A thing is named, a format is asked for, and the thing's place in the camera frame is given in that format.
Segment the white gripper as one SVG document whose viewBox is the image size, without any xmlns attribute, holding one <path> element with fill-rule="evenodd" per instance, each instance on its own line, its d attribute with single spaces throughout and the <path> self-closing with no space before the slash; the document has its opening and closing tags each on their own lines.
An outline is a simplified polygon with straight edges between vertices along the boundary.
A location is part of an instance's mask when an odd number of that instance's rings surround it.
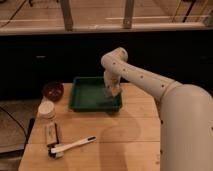
<svg viewBox="0 0 213 171">
<path fill-rule="evenodd" d="M 116 97 L 121 92 L 120 85 L 121 77 L 115 75 L 107 70 L 104 71 L 104 83 L 107 88 L 111 88 L 111 93 L 113 97 Z"/>
</svg>

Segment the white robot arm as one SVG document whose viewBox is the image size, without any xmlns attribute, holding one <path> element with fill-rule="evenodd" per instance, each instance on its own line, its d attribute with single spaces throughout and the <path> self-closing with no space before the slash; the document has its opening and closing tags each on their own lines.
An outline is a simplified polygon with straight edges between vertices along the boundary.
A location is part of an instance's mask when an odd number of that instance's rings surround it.
<svg viewBox="0 0 213 171">
<path fill-rule="evenodd" d="M 122 78 L 150 94 L 160 106 L 160 171 L 213 171 L 213 96 L 127 63 L 118 47 L 101 57 L 105 92 L 120 93 Z"/>
</svg>

